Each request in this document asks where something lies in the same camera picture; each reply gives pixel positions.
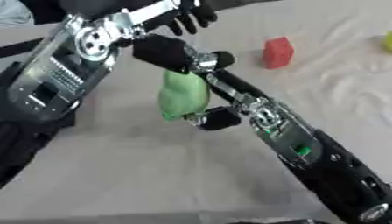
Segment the black sleeve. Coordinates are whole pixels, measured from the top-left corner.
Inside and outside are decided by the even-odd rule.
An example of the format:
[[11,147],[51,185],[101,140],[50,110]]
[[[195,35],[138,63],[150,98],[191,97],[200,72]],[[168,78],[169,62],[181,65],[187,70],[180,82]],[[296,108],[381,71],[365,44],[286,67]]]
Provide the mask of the black sleeve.
[[58,23],[67,13],[60,7],[59,0],[19,0],[34,16],[36,25]]

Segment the robotic hand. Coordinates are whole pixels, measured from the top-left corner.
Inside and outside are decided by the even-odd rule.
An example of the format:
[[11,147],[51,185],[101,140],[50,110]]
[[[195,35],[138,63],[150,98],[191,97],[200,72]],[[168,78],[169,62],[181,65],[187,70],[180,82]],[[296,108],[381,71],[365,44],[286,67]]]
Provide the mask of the robotic hand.
[[94,1],[92,10],[82,2],[86,1],[61,1],[64,8],[78,10],[67,15],[26,61],[0,73],[0,187],[60,130],[74,125],[75,111],[112,71],[125,41],[132,45],[181,13],[204,9],[191,0],[136,1],[140,5],[129,1],[132,4],[125,6],[133,11],[123,9],[128,1]]
[[[158,0],[20,0],[27,6],[34,15],[36,24],[58,23],[67,14],[80,14],[84,18],[103,18],[108,14],[113,14],[121,9],[136,11]],[[149,30],[161,25],[168,25],[173,33],[182,35],[183,30],[179,26],[181,23],[191,34],[197,32],[196,24],[191,20],[190,15],[194,15],[201,27],[208,27],[211,22],[216,21],[217,16],[206,0],[173,0],[178,2],[178,8],[171,10],[160,17],[149,21]]]
[[[228,52],[200,53],[182,40],[154,35],[136,46],[134,56],[176,72],[165,75],[159,98],[164,117],[182,117],[203,130],[225,129],[248,118],[256,135],[344,222],[391,223],[390,186],[288,106],[224,70],[234,63]],[[193,87],[199,79],[207,87]],[[210,90],[229,106],[206,110]]]

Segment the white tablecloth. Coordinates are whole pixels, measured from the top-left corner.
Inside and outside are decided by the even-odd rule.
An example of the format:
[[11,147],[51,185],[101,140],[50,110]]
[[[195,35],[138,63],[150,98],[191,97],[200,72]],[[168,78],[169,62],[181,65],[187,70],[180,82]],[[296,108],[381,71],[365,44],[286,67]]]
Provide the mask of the white tablecloth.
[[[389,0],[258,3],[225,10],[218,23],[185,39],[201,50],[233,53],[233,73],[291,105],[389,182],[392,54],[380,38],[392,30],[391,7]],[[44,35],[51,27],[2,30],[0,42]],[[294,60],[263,69],[264,41],[281,36],[294,45]],[[206,133],[163,121],[156,103],[162,73],[125,52],[85,102],[78,127],[0,191],[0,219],[327,214],[246,123]]]

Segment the black cloth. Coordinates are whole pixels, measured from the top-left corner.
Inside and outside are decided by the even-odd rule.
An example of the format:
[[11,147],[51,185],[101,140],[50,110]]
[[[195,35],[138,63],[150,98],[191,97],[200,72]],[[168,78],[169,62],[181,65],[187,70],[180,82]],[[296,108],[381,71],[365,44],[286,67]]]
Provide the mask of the black cloth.
[[15,109],[5,91],[18,75],[17,68],[18,63],[14,63],[0,74],[0,188],[18,175],[62,129],[75,125],[74,112],[58,121],[37,123]]

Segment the robotic arm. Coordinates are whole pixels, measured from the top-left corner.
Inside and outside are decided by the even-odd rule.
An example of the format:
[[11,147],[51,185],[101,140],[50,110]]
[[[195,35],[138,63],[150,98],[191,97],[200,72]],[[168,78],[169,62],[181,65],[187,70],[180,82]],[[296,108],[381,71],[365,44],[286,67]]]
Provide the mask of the robotic arm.
[[68,15],[27,61],[5,71],[17,74],[7,89],[10,104],[29,121],[60,119],[77,109],[82,98],[112,71],[122,43],[144,38],[155,28],[150,21],[180,7],[191,6],[162,0],[97,20]]
[[284,103],[224,70],[234,63],[229,53],[200,53],[182,40],[154,35],[137,45],[134,54],[151,64],[184,75],[192,72],[204,79],[230,106],[184,118],[203,130],[224,129],[247,118],[256,135],[344,222],[392,221],[390,186]]

